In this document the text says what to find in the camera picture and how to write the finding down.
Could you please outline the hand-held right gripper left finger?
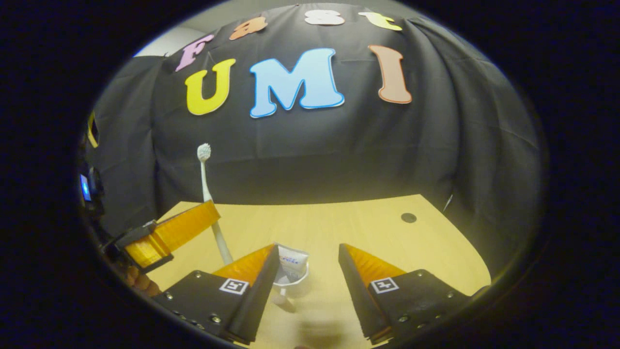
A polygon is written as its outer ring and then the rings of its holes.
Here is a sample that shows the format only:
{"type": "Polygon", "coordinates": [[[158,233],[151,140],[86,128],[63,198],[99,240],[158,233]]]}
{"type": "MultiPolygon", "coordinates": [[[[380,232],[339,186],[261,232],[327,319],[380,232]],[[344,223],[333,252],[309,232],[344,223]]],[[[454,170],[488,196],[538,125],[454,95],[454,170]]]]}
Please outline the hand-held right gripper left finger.
{"type": "Polygon", "coordinates": [[[279,266],[279,248],[266,245],[215,272],[192,271],[154,301],[199,331],[249,345],[279,266]]]}

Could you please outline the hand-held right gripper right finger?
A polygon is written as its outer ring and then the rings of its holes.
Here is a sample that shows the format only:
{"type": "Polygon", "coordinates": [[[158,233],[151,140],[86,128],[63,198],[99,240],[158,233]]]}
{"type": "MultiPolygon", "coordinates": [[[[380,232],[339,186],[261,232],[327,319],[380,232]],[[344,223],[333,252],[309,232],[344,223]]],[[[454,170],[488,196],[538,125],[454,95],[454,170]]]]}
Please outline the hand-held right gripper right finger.
{"type": "Polygon", "coordinates": [[[425,331],[469,300],[427,270],[406,272],[346,243],[339,245],[338,261],[362,333],[372,344],[425,331]]]}

